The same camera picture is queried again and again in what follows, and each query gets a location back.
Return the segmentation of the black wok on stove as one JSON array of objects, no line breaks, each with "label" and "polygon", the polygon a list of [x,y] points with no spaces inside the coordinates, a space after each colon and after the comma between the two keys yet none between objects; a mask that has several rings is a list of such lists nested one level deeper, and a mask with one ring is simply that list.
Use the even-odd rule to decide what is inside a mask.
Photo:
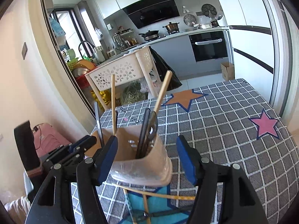
[{"label": "black wok on stove", "polygon": [[153,30],[148,31],[146,33],[139,33],[139,35],[145,40],[145,41],[152,41],[159,38],[159,31]]}]

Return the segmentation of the black garbage bag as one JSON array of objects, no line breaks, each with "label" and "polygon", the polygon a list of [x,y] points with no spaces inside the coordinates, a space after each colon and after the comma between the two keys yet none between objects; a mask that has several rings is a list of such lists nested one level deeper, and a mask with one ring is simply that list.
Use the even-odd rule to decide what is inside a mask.
[{"label": "black garbage bag", "polygon": [[165,60],[154,49],[152,49],[151,46],[149,47],[149,50],[154,59],[155,66],[156,66],[156,69],[158,71],[158,75],[159,75],[161,81],[164,80],[167,71],[172,72],[172,78],[169,82],[167,91],[175,90],[175,89],[179,88],[180,86],[182,86],[182,83],[178,79],[174,70],[165,62]]}]

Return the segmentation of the black range hood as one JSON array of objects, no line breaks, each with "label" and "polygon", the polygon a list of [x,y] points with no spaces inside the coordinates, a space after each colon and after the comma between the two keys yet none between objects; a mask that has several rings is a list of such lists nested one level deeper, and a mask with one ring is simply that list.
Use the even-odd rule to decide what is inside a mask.
[{"label": "black range hood", "polygon": [[141,0],[123,11],[138,29],[179,16],[175,0]]}]

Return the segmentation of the cooking pot on stove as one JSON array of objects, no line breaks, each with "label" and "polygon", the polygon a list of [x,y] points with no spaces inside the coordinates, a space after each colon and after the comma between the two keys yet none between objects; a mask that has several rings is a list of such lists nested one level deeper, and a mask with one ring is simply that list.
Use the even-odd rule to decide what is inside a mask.
[{"label": "cooking pot on stove", "polygon": [[179,32],[179,23],[169,22],[166,26],[163,26],[167,30],[168,33]]}]

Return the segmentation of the pink suitcase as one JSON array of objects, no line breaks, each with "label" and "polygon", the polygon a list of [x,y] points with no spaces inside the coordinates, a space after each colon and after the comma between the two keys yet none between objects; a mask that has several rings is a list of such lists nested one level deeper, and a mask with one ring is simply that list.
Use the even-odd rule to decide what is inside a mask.
[{"label": "pink suitcase", "polygon": [[34,146],[39,158],[45,156],[61,145],[70,144],[55,128],[48,123],[41,123],[33,128]]}]

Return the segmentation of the black spoon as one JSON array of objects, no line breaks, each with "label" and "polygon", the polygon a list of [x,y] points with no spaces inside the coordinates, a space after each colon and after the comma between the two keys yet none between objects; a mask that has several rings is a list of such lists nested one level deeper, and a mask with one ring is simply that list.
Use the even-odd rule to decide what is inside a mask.
[{"label": "black spoon", "polygon": [[94,102],[94,111],[95,111],[95,117],[96,117],[96,124],[97,124],[97,132],[100,140],[100,145],[103,148],[105,143],[103,139],[103,134],[102,134],[102,129],[101,129],[101,124],[100,124],[100,111],[99,111],[99,106],[98,103],[95,101]]},{"label": "black spoon", "polygon": [[149,144],[155,138],[155,136],[157,134],[157,130],[158,130],[157,115],[154,111],[150,111],[149,120],[147,123],[147,129],[146,129],[144,141],[142,144],[142,151],[140,153],[140,158],[143,158],[146,156]]},{"label": "black spoon", "polygon": [[143,141],[144,141],[149,116],[150,116],[150,109],[146,108],[145,111],[144,111],[144,114],[143,114],[142,127],[141,127],[141,130],[140,130],[140,135],[139,135],[139,140],[138,140],[138,145],[137,145],[137,151],[136,151],[136,159],[140,158],[140,153],[142,151],[142,144],[143,144]]},{"label": "black spoon", "polygon": [[173,214],[177,214],[177,213],[183,213],[186,211],[191,211],[192,208],[193,208],[193,206],[184,206],[184,207],[180,207],[177,209],[158,211],[158,212],[152,212],[152,213],[148,213],[143,210],[135,210],[135,211],[133,211],[132,220],[135,220],[136,222],[145,221],[151,217],[161,217],[161,216],[167,216],[167,215],[173,215]]}]

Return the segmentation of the white refrigerator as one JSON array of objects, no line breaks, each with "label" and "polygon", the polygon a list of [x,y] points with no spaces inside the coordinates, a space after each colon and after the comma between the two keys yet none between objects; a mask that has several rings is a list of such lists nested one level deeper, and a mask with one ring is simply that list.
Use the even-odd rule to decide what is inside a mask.
[{"label": "white refrigerator", "polygon": [[235,77],[270,101],[274,80],[274,42],[263,0],[219,0],[229,26]]}]

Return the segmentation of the built-in black oven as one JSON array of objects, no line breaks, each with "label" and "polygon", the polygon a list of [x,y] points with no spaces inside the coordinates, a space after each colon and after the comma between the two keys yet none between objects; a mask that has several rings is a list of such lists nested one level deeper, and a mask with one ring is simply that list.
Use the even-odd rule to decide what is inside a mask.
[{"label": "built-in black oven", "polygon": [[223,31],[212,31],[189,35],[196,62],[228,57],[226,36]]}]

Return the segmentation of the blue patterned chopstick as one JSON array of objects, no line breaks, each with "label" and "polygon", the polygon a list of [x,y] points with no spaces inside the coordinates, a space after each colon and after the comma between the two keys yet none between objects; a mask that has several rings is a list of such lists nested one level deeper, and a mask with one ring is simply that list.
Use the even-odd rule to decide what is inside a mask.
[{"label": "blue patterned chopstick", "polygon": [[124,193],[124,196],[125,196],[125,199],[126,199],[126,203],[127,203],[127,206],[128,206],[130,216],[131,216],[132,223],[137,224],[136,219],[134,217],[134,212],[133,212],[133,209],[132,209],[132,205],[131,205],[127,190],[123,189],[123,193]]}]

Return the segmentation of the small cardboard box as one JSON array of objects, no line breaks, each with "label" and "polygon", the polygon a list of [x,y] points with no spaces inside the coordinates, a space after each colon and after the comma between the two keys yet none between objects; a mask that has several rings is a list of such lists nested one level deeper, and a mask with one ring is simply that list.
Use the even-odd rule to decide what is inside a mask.
[{"label": "small cardboard box", "polygon": [[225,81],[235,79],[234,65],[230,62],[221,63],[221,72]]}]

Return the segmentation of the yellow patterned chopstick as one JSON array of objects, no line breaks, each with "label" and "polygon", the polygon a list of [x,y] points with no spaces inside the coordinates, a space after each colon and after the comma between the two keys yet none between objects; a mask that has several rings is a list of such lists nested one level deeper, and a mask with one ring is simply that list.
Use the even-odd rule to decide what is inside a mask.
[{"label": "yellow patterned chopstick", "polygon": [[113,183],[113,186],[122,188],[123,190],[127,190],[130,192],[134,192],[134,193],[138,193],[138,194],[142,194],[142,195],[146,195],[146,196],[150,196],[150,197],[159,197],[159,198],[164,198],[164,199],[184,200],[184,201],[194,201],[195,200],[195,196],[177,196],[177,195],[159,194],[159,193],[141,191],[141,190],[125,187],[125,186],[117,185],[115,183]]}]

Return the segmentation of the grey checked tablecloth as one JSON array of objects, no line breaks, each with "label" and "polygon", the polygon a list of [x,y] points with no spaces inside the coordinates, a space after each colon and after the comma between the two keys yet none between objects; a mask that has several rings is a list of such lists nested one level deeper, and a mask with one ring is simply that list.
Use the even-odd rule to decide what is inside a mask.
[{"label": "grey checked tablecloth", "polygon": [[176,150],[183,135],[188,144],[216,164],[239,164],[250,179],[269,223],[278,223],[298,193],[298,147],[268,102],[245,80],[195,89],[189,111],[163,106],[158,133],[173,166],[165,188],[132,184],[134,189],[175,196],[193,196]]}]

